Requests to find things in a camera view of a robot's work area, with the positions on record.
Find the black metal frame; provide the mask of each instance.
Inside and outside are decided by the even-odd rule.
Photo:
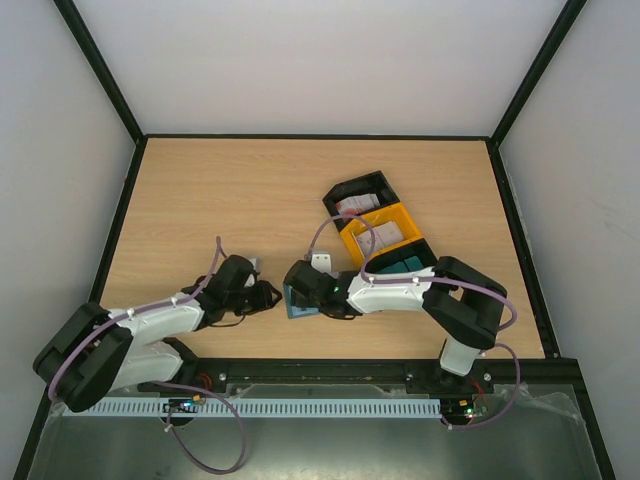
[[[131,161],[129,173],[125,182],[117,211],[107,238],[104,253],[100,261],[96,279],[91,290],[91,300],[99,301],[104,290],[113,255],[129,201],[133,193],[136,177],[144,155],[147,140],[149,138],[236,138],[236,139],[323,139],[323,140],[466,140],[483,141],[491,159],[494,175],[502,199],[505,215],[511,230],[515,250],[524,277],[531,307],[536,319],[536,325],[540,334],[540,340],[545,352],[545,360],[521,360],[523,380],[530,384],[570,384],[573,386],[583,418],[587,423],[587,430],[596,455],[596,459],[603,478],[615,478],[609,460],[604,441],[598,428],[597,420],[584,385],[582,374],[576,360],[559,358],[560,352],[549,319],[549,314],[542,296],[540,284],[531,259],[531,253],[520,223],[519,214],[509,186],[504,164],[500,157],[499,147],[513,126],[518,114],[524,107],[527,99],[533,92],[546,67],[558,50],[562,40],[575,22],[578,14],[586,3],[586,0],[568,0],[551,29],[547,39],[542,45],[533,64],[529,68],[520,87],[514,95],[509,107],[500,120],[492,137],[486,136],[413,136],[413,135],[253,135],[253,134],[149,134],[142,133],[131,109],[122,95],[115,79],[96,46],[86,24],[80,16],[72,0],[53,0],[61,15],[67,23],[71,33],[76,38],[78,45],[84,52],[91,68],[118,112],[123,124],[129,131],[131,138],[136,143],[136,149]],[[420,388],[419,383],[409,377],[408,373],[419,371],[421,368],[432,368],[435,360],[238,360],[238,359],[201,359],[198,365],[208,370],[220,370],[227,375],[227,381],[244,379],[249,376],[256,381],[276,383],[318,383],[328,378],[334,381],[341,377],[343,383],[362,383],[361,372],[372,379],[384,380],[390,383],[404,383],[409,390]],[[481,368],[486,369],[496,383],[510,383],[513,381],[514,364],[511,361],[487,360],[476,362]],[[33,462],[40,434],[44,427],[50,402],[46,395],[38,407],[31,431],[27,438],[22,457],[16,470],[15,479],[26,479]]]

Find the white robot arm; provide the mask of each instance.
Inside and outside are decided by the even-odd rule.
[[[494,347],[504,305],[473,290],[464,290],[458,300],[450,295],[456,287],[427,281],[434,276],[507,296],[502,285],[453,257],[441,257],[435,266],[420,271],[370,276],[359,271],[330,275],[316,270],[309,261],[299,260],[284,283],[331,318],[353,319],[382,310],[429,313],[449,334],[440,354],[441,368],[465,376],[480,351]]]
[[[57,397],[78,412],[111,390],[171,380],[183,366],[185,354],[174,348],[176,342],[171,337],[212,326],[226,312],[244,316],[273,308],[282,298],[269,282],[257,279],[255,263],[230,255],[195,297],[190,298],[201,278],[157,302],[166,305],[158,308],[106,310],[86,303],[40,352],[33,368],[49,384],[89,333],[109,319],[123,317],[73,360],[60,378]]]

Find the wooden table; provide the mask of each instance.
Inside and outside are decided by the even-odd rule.
[[[208,269],[216,235],[227,253],[259,257],[261,278],[281,288],[327,218],[324,194],[375,170],[436,255],[458,257],[507,288],[520,318],[500,341],[521,358],[543,358],[480,141],[150,139],[101,303],[139,305],[191,285]],[[333,226],[317,247],[331,252],[334,268],[353,268]],[[227,314],[223,322],[236,320]],[[437,358],[445,333],[419,312],[289,320],[283,301],[237,327],[180,338],[201,357],[409,359]],[[495,349],[490,356],[509,354]]]

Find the yellow box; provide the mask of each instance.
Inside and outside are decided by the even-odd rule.
[[[371,258],[375,258],[378,255],[382,255],[383,253],[390,252],[391,250],[395,250],[396,248],[422,239],[420,230],[418,230],[416,224],[413,223],[413,220],[409,216],[409,212],[407,212],[407,209],[402,203],[394,203],[388,207],[379,208],[373,212],[365,213],[362,215],[362,218],[367,220],[374,227],[379,227],[387,222],[395,222],[404,237],[402,242],[395,243],[390,247],[386,247],[375,252]],[[362,252],[360,251],[360,247],[356,241],[356,236],[366,230],[367,227],[364,224],[357,220],[352,220],[340,232],[342,241],[347,246],[347,249],[351,254],[351,258],[353,258],[353,261],[358,268],[360,268],[362,266],[362,262],[364,262],[364,255],[362,255]]]

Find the black wire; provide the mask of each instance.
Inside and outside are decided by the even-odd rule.
[[[212,326],[212,327],[217,327],[217,328],[235,327],[235,326],[240,325],[240,324],[244,321],[244,319],[245,319],[245,318],[247,318],[247,316],[246,316],[246,315],[243,315],[239,322],[236,322],[236,323],[227,323],[226,325],[211,325],[211,326]]]

